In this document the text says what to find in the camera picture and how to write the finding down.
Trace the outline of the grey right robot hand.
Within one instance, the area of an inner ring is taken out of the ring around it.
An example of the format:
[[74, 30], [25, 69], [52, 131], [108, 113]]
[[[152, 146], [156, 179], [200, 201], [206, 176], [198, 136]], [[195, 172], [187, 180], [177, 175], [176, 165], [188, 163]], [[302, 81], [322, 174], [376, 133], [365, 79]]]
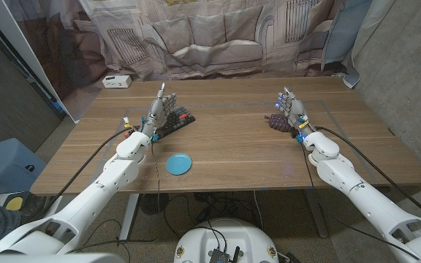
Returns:
[[309, 134], [316, 131], [309, 123], [308, 115], [303, 103], [295, 96], [295, 94], [284, 86], [282, 92], [278, 94], [276, 108], [287, 119], [289, 124], [289, 132], [293, 137], [298, 135], [304, 139]]

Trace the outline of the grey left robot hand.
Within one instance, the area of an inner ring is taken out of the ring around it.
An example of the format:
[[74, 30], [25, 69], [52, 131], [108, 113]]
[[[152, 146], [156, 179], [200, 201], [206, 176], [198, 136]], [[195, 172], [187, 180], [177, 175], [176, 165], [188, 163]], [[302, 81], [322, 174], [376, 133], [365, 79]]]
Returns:
[[176, 105], [176, 95], [174, 93], [165, 96], [165, 83], [162, 83], [156, 98], [153, 100], [148, 114], [143, 121], [141, 132], [151, 137], [157, 129], [163, 127], [167, 118]]

